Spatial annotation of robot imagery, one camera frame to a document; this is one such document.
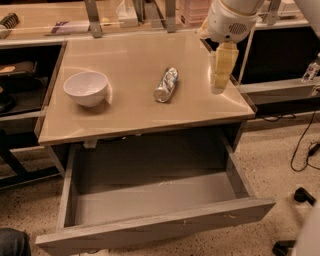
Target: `white bowl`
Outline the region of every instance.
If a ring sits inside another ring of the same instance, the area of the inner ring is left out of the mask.
[[[108,78],[99,72],[82,72],[69,77],[64,91],[77,104],[85,107],[98,105],[106,96]]]

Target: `open drawer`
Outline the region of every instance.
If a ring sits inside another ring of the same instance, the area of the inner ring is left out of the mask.
[[[52,255],[124,247],[259,221],[257,199],[220,127],[72,145]]]

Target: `white bottle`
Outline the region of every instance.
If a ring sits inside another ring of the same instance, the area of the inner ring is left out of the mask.
[[[306,72],[302,77],[302,82],[306,83],[313,80],[320,70],[320,53],[318,53],[317,58],[315,58],[308,66]]]

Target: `soda can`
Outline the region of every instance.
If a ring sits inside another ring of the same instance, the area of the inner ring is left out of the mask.
[[[167,67],[164,75],[155,89],[153,96],[159,102],[167,102],[176,86],[179,73],[173,67]]]

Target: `floor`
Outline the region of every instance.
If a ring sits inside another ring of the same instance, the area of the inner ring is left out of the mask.
[[[273,255],[273,244],[295,239],[311,210],[309,204],[293,201],[295,190],[303,186],[315,197],[320,192],[319,170],[307,166],[303,171],[294,171],[290,166],[297,143],[312,117],[313,113],[304,113],[284,116],[278,121],[259,119],[245,127],[236,151],[240,167],[257,197],[274,197],[277,202],[262,221],[131,248],[103,250],[96,255]],[[296,152],[293,161],[296,170],[304,166],[311,143],[320,141],[319,121],[320,113],[316,113]],[[14,154],[29,170],[50,164],[42,148],[17,150]],[[309,158],[309,164],[320,167],[320,151]],[[0,162],[0,175],[9,171]],[[0,191],[0,227],[26,231],[32,255],[47,255],[34,242],[38,235],[54,232],[62,186],[62,178],[56,177]]]

